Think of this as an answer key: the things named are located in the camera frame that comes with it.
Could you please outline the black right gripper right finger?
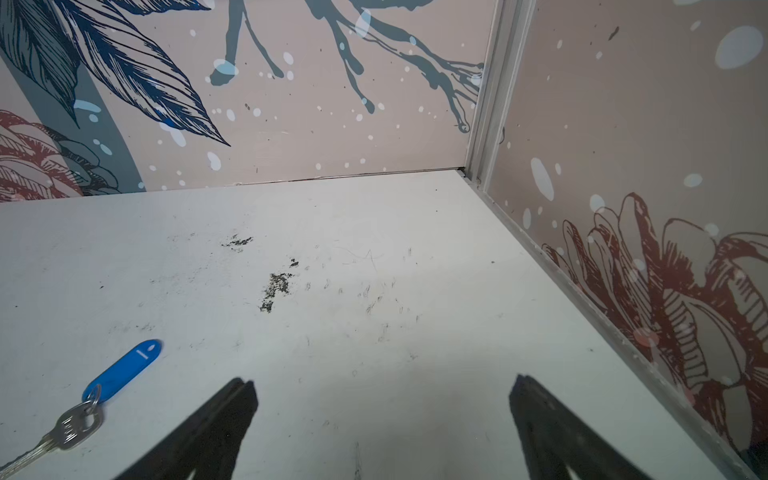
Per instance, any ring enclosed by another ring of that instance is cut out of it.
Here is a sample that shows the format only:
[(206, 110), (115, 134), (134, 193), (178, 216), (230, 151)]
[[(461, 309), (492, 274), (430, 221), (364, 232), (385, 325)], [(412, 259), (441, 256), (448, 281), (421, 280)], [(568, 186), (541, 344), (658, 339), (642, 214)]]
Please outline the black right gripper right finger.
[(509, 406), (531, 479), (650, 479), (533, 377), (516, 378)]

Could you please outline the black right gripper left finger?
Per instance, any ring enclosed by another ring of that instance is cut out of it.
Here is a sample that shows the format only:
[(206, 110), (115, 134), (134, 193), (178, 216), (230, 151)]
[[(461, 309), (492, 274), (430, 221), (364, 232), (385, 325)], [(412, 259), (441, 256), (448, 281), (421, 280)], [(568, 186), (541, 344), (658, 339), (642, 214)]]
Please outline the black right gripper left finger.
[(230, 479), (259, 406), (254, 383), (234, 378), (120, 479)]

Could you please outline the silver key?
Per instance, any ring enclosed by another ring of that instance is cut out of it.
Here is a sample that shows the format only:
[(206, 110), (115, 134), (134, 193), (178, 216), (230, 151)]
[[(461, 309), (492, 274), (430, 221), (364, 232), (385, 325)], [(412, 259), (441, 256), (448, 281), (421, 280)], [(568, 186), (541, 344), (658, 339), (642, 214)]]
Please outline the silver key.
[(90, 438), (103, 422), (103, 408), (97, 403), (87, 401), (70, 408), (59, 417), (54, 427), (34, 448), (1, 468), (1, 478), (12, 477), (54, 450), (67, 451), (79, 446)]

